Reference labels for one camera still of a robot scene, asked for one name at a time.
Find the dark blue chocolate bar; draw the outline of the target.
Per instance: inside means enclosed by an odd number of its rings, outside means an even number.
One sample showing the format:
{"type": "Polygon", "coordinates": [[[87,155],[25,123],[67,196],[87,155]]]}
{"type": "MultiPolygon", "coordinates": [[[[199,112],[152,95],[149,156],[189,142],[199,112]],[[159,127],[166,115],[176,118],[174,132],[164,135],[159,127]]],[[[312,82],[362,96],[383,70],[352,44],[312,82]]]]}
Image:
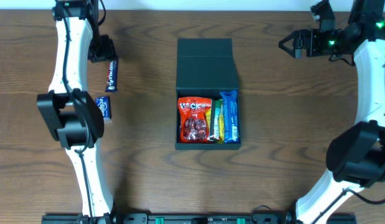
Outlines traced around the dark blue chocolate bar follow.
{"type": "Polygon", "coordinates": [[[117,92],[118,78],[118,59],[112,60],[108,64],[106,92],[117,92]]]}

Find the blue eclipse mint tin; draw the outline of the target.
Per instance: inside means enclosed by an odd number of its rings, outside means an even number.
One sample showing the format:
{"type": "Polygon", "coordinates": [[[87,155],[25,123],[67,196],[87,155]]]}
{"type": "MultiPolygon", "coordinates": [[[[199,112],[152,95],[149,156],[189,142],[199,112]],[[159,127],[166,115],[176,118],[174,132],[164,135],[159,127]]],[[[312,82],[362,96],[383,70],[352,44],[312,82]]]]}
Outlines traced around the blue eclipse mint tin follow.
{"type": "Polygon", "coordinates": [[[102,113],[104,122],[112,119],[110,98],[108,96],[99,96],[95,99],[96,105],[102,113]]]}

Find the blue cookie packet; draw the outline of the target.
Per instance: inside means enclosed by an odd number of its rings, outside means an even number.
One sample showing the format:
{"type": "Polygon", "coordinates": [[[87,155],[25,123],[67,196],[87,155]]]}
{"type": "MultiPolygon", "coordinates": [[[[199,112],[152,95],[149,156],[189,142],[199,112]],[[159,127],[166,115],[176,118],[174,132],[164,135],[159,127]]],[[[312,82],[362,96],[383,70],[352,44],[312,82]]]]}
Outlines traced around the blue cookie packet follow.
{"type": "Polygon", "coordinates": [[[220,92],[223,103],[224,117],[224,142],[238,143],[239,137],[239,115],[238,115],[238,92],[237,90],[220,92]]]}

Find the dark green box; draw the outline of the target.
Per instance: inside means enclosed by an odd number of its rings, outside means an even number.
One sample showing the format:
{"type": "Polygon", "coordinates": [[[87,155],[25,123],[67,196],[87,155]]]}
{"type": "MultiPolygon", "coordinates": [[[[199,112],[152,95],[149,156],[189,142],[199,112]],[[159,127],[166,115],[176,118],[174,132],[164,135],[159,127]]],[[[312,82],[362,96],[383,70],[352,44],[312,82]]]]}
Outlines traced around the dark green box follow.
{"type": "Polygon", "coordinates": [[[176,98],[198,96],[218,100],[222,91],[240,92],[231,39],[177,41],[176,98]]]}

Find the red candy bag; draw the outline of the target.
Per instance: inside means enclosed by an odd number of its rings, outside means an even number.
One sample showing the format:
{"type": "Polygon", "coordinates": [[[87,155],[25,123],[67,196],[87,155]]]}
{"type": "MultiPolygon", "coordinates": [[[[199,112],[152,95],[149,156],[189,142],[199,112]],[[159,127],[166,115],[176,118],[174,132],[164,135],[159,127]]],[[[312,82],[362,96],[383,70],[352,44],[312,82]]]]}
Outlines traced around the red candy bag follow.
{"type": "Polygon", "coordinates": [[[178,99],[180,114],[179,140],[183,143],[205,143],[209,139],[206,115],[211,110],[212,100],[197,96],[178,99]]]}

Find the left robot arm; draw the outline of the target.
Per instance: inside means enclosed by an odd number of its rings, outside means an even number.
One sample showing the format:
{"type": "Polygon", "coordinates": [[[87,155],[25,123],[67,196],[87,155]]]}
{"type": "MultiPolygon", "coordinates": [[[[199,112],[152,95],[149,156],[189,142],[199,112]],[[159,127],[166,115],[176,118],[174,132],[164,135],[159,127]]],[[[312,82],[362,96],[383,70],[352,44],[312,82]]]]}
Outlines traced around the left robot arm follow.
{"type": "Polygon", "coordinates": [[[46,214],[43,223],[120,223],[101,159],[104,118],[88,92],[87,64],[116,59],[113,41],[101,35],[103,1],[56,1],[55,70],[37,108],[52,138],[68,155],[82,196],[76,215],[46,214]]]}

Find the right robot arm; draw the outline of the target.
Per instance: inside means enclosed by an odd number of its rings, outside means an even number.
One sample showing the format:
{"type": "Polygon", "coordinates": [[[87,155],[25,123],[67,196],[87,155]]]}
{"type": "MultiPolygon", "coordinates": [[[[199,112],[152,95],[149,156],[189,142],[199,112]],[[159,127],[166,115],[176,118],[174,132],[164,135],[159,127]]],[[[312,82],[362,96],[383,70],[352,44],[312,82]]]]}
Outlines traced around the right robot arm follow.
{"type": "Polygon", "coordinates": [[[348,25],[335,26],[328,1],[311,7],[319,28],[296,30],[287,40],[289,55],[326,56],[344,61],[358,74],[358,107],[354,125],[332,140],[326,170],[314,187],[299,198],[279,223],[354,223],[336,210],[364,189],[385,182],[385,19],[384,1],[355,1],[348,25]]]}

